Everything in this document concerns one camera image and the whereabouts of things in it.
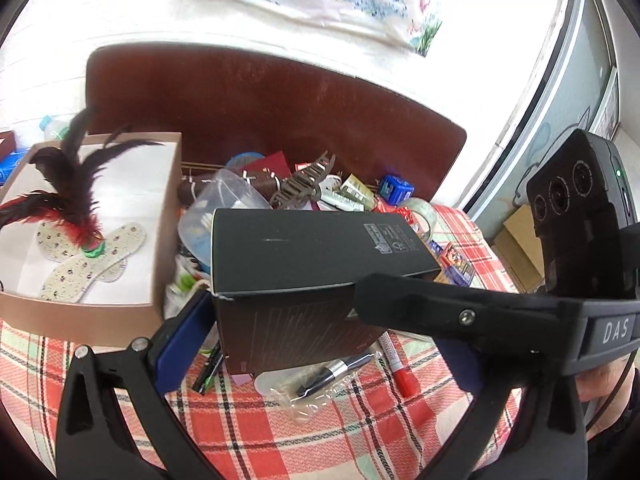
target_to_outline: tablecloth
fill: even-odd
[[[476,268],[472,286],[516,292],[504,267],[462,212],[436,208],[434,240],[453,242]],[[456,386],[432,342],[391,332],[402,361],[422,393],[403,399],[384,358],[367,365],[350,386],[305,425],[290,420],[252,383],[216,378],[202,397],[191,391],[204,357],[198,356],[179,391],[167,395],[178,419],[227,479],[412,480],[440,449],[471,396]],[[37,456],[54,471],[58,407],[76,344],[53,340],[0,321],[0,400]],[[117,392],[143,457],[161,465],[129,396]],[[514,391],[482,460],[504,444],[519,403]]]

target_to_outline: blue gripper pad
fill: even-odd
[[[178,316],[162,324],[151,338],[153,346],[147,356],[158,393],[164,395],[180,389],[189,366],[215,322],[213,296],[208,290],[200,290]]]

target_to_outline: red marker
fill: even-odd
[[[389,361],[400,395],[405,399],[418,395],[420,393],[420,383],[409,370],[404,368],[388,332],[383,333],[378,341],[382,346],[382,351],[385,353],[386,360]]]

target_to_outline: metal bolt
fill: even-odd
[[[460,321],[460,325],[462,326],[473,325],[474,321],[476,320],[476,313],[470,308],[468,308],[460,312],[460,316],[458,317],[458,320]]]
[[[74,355],[78,359],[82,359],[83,357],[86,357],[88,353],[89,353],[88,347],[85,346],[85,345],[80,345],[78,348],[76,348],[76,351],[74,352]]]
[[[137,337],[131,343],[131,348],[133,348],[134,352],[142,352],[149,346],[149,339],[146,337]]]

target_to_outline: human hand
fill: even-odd
[[[600,397],[596,412],[604,404],[609,397],[609,394],[616,386],[620,375],[624,371],[628,356],[620,359],[616,359],[610,363],[602,365],[599,368],[593,370],[587,370],[581,374],[576,375],[575,384],[578,389],[578,396],[580,402],[588,402],[591,399]],[[631,397],[631,389],[634,384],[634,375],[636,373],[635,365],[632,365],[626,375],[625,381],[622,387],[616,394],[612,403],[602,416],[596,421],[593,427],[587,432],[587,439],[591,439],[601,431],[606,430],[612,426],[625,411],[628,405],[629,398]]]

